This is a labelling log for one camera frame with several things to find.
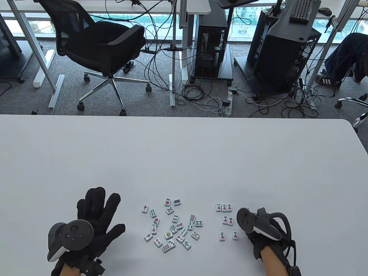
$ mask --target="glass window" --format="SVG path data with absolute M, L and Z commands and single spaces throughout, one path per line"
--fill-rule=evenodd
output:
M 5 20 L 12 33 L 21 33 L 23 31 L 16 20 Z M 50 21 L 30 21 L 29 24 L 34 33 L 55 34 L 55 28 Z
M 271 7 L 237 7 L 234 10 L 233 20 L 231 21 L 231 27 L 229 32 L 230 41 L 252 41 L 255 29 L 257 27 L 258 19 L 262 10 L 267 10 Z M 229 14 L 229 10 L 225 10 L 226 16 Z M 107 14 L 91 14 L 95 21 L 108 20 Z M 154 39 L 155 27 L 152 24 L 152 20 L 158 30 L 159 40 L 172 40 L 173 29 L 171 25 L 172 17 L 167 14 L 152 14 L 152 19 L 149 15 L 145 14 L 140 16 L 139 14 L 110 14 L 112 18 L 118 18 L 123 20 L 129 20 L 130 22 L 119 22 L 120 24 L 131 27 L 134 24 L 139 24 L 146 29 L 146 38 Z M 195 35 L 195 25 L 197 23 L 197 16 L 194 17 L 194 31 L 193 39 Z M 14 34 L 22 34 L 19 24 L 16 20 L 5 20 L 10 31 Z M 326 31 L 325 26 L 327 20 L 316 19 L 313 27 L 318 30 L 322 35 L 319 42 L 324 43 L 327 41 L 331 27 Z M 52 35 L 55 34 L 55 28 L 52 26 L 50 20 L 30 21 L 32 30 L 41 37 L 42 34 Z M 368 20 L 349 20 L 343 31 L 337 33 L 334 43 L 340 43 L 351 32 L 359 32 L 368 34 Z M 178 16 L 176 24 L 176 37 L 178 40 L 182 39 L 183 30 L 178 28 Z

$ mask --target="window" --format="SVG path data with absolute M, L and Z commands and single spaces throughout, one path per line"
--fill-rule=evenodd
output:
M 237 7 L 234 10 L 233 20 L 231 21 L 231 27 L 229 32 L 229 40 L 230 41 L 251 41 L 254 32 L 258 23 L 259 16 L 262 10 L 269 9 L 271 7 Z M 102 19 L 107 18 L 107 14 L 91 14 L 92 18 L 95 21 L 98 20 L 107 20 Z M 12 19 L 12 14 L 7 14 L 6 23 L 9 26 L 10 31 L 15 34 L 15 36 L 22 35 L 22 30 L 19 27 L 19 24 L 16 20 Z M 52 26 L 47 15 L 44 14 L 27 14 L 28 17 L 32 18 L 30 20 L 31 27 L 33 31 L 36 33 L 37 37 L 54 37 L 55 29 Z M 139 16 L 138 14 L 110 14 L 111 17 L 120 18 L 120 19 L 129 19 Z M 162 25 L 162 27 L 158 30 L 158 39 L 162 40 L 171 40 L 173 35 L 173 29 L 170 27 L 171 17 L 166 14 L 152 14 L 153 21 L 156 25 L 156 28 Z M 195 17 L 194 26 L 197 22 L 197 17 Z M 155 28 L 152 25 L 152 20 L 149 15 L 143 15 L 131 22 L 120 22 L 126 26 L 131 27 L 133 24 L 139 24 L 146 28 L 146 37 L 147 39 L 153 39 Z M 325 26 L 327 24 L 327 20 L 316 19 L 314 21 L 313 27 L 318 30 L 322 35 L 319 40 L 320 43 L 324 43 L 327 41 L 331 27 L 325 32 Z M 368 34 L 368 20 L 362 20 L 357 22 L 357 20 L 349 20 L 346 24 L 345 28 L 342 32 L 339 32 L 335 39 L 334 43 L 340 43 L 350 32 L 359 32 Z M 183 31 L 178 28 L 178 16 L 177 16 L 177 25 L 176 25 L 176 37 L 178 40 L 181 40 L 183 35 Z

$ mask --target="jeans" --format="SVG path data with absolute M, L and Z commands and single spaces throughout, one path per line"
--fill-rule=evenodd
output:
M 349 34 L 326 59 L 325 67 L 331 81 L 341 81 L 354 65 L 354 75 L 358 81 L 364 77 L 360 64 L 365 48 L 368 46 L 368 35 L 362 33 Z

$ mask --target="controller strap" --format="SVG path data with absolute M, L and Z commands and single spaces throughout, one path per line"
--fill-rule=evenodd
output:
M 297 250 L 295 241 L 291 240 L 290 245 L 287 249 L 286 255 L 284 255 L 284 252 L 282 248 L 279 245 L 269 245 L 269 247 L 272 249 L 272 251 L 275 253 L 275 255 L 279 258 L 279 260 L 284 264 L 286 267 L 287 274 L 289 276 L 301 276 L 299 267 L 296 265 L 296 258 L 297 258 Z M 294 266 L 291 266 L 289 261 L 287 260 L 287 256 L 289 254 L 290 248 L 294 248 Z
M 51 272 L 51 276 L 60 276 L 61 270 L 63 269 L 65 262 L 63 260 L 58 260 L 55 268 Z M 104 273 L 105 268 L 101 266 L 102 261 L 100 259 L 96 259 L 95 261 L 86 258 L 79 259 L 78 261 L 73 261 L 71 264 L 67 265 L 72 268 L 79 268 L 80 273 L 85 274 L 86 276 L 100 276 Z

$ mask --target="black office chair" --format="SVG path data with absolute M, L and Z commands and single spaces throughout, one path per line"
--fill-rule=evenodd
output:
M 362 67 L 364 74 L 366 76 L 368 76 L 368 47 L 365 48 L 365 51 L 362 55 L 362 57 L 359 60 L 359 66 Z M 347 101 L 347 102 L 353 102 L 353 103 L 357 103 L 358 105 L 364 106 L 366 108 L 368 108 L 368 103 L 366 102 L 368 98 L 368 93 L 360 96 L 358 99 L 356 98 L 351 98 L 351 97 L 346 97 L 346 98 L 341 98 L 337 100 L 337 103 L 335 104 L 335 108 L 340 109 L 343 106 L 343 102 Z M 360 126 L 361 123 L 363 123 L 363 121 L 365 121 L 368 118 L 368 111 L 361 114 L 353 123 L 353 129 L 355 130 L 356 133 L 358 133 L 358 126 Z
M 72 0 L 38 2 L 54 24 L 57 53 L 60 56 L 67 55 L 88 69 L 101 72 L 84 71 L 85 82 L 90 81 L 89 75 L 105 79 L 79 99 L 77 109 L 83 111 L 83 100 L 110 83 L 121 105 L 120 116 L 126 116 L 115 82 L 141 82 L 146 84 L 146 92 L 151 91 L 149 81 L 116 76 L 124 65 L 139 56 L 146 43 L 144 28 L 139 25 L 129 28 L 104 20 L 94 22 L 81 5 Z

